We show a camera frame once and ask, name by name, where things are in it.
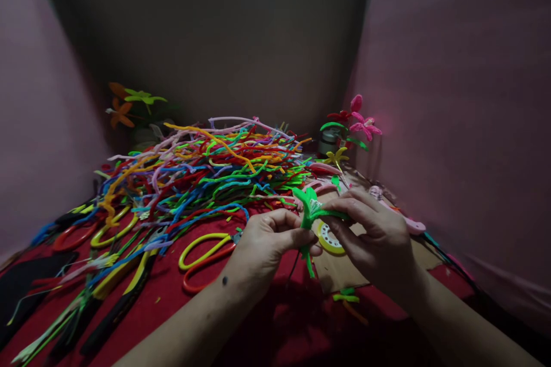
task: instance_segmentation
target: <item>orange flower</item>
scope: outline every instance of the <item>orange flower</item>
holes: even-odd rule
[[[134,127],[134,123],[126,117],[130,109],[132,109],[132,104],[126,102],[122,106],[119,105],[119,99],[117,97],[113,98],[113,107],[115,109],[107,109],[106,112],[111,114],[111,126],[114,128],[117,127],[117,123],[121,122],[128,127]]]
[[[120,83],[110,82],[109,83],[109,89],[111,89],[111,92],[116,94],[122,100],[124,100],[126,97],[130,96],[130,94],[125,91],[125,87]]]

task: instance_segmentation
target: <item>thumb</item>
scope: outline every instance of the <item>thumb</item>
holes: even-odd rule
[[[281,253],[291,249],[299,249],[305,245],[311,244],[316,239],[316,235],[305,228],[290,229],[288,231],[275,234],[278,237],[277,245]]]

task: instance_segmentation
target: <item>forearm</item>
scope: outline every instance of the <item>forearm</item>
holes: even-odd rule
[[[399,304],[447,365],[541,365],[426,271],[416,283],[415,293],[399,298]]]
[[[116,366],[210,365],[254,303],[221,278],[121,358]]]

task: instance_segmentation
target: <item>gray wall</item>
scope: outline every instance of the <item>gray wall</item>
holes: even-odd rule
[[[260,116],[315,131],[340,102],[364,0],[71,0],[114,81],[180,123]]]

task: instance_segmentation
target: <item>red scissors handle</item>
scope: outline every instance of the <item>red scissors handle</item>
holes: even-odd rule
[[[91,224],[90,223],[84,224],[82,227],[80,225],[79,226],[73,225],[73,226],[67,228],[65,231],[63,231],[61,234],[59,234],[59,236],[56,238],[56,241],[53,243],[54,252],[66,252],[66,251],[71,251],[73,249],[78,248],[79,246],[84,244],[84,242],[88,238],[90,238],[92,236],[92,234],[98,228],[99,223],[102,222],[102,221],[103,221],[103,219],[100,218],[100,219],[96,220],[95,222],[93,222]],[[78,238],[74,242],[66,245],[65,241],[66,241],[67,237],[69,235],[71,235],[75,230],[77,230],[77,228],[81,228],[82,230],[87,229],[87,231],[84,234],[82,234],[82,236],[80,238]]]
[[[197,294],[197,293],[201,292],[203,290],[203,288],[205,288],[209,284],[211,284],[214,280],[207,283],[207,284],[205,284],[205,285],[198,286],[198,287],[193,287],[193,286],[189,285],[189,278],[192,276],[192,274],[195,274],[196,272],[199,272],[201,269],[203,269],[204,267],[207,267],[208,265],[210,265],[214,261],[218,261],[219,259],[224,258],[227,255],[230,255],[234,251],[234,249],[235,249],[235,244],[232,244],[231,247],[226,248],[223,251],[220,251],[220,252],[210,256],[209,258],[205,259],[204,261],[201,261],[198,264],[191,267],[190,269],[188,269],[186,271],[186,273],[184,274],[184,282],[183,282],[184,291],[186,291],[190,294]]]

